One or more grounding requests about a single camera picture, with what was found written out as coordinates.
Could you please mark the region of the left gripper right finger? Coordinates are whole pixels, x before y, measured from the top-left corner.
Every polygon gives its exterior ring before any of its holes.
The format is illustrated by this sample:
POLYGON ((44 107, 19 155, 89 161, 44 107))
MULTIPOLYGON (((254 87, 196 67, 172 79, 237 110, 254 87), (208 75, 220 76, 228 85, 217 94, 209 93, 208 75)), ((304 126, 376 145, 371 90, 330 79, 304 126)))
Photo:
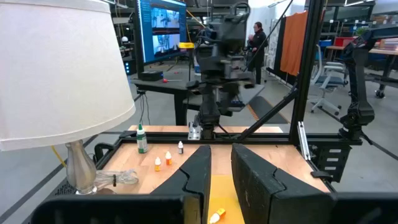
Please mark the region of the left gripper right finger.
POLYGON ((233 144, 231 168, 244 221, 328 223, 333 197, 295 178, 242 144, 233 144))

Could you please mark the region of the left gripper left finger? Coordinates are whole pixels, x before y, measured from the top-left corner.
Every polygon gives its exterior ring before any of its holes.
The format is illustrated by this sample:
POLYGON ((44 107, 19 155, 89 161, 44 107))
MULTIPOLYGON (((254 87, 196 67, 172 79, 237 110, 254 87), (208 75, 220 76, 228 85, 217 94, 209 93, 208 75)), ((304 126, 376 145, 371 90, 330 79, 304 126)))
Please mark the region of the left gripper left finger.
POLYGON ((211 187, 211 147, 200 146, 152 191, 161 197, 156 223, 206 223, 211 187))

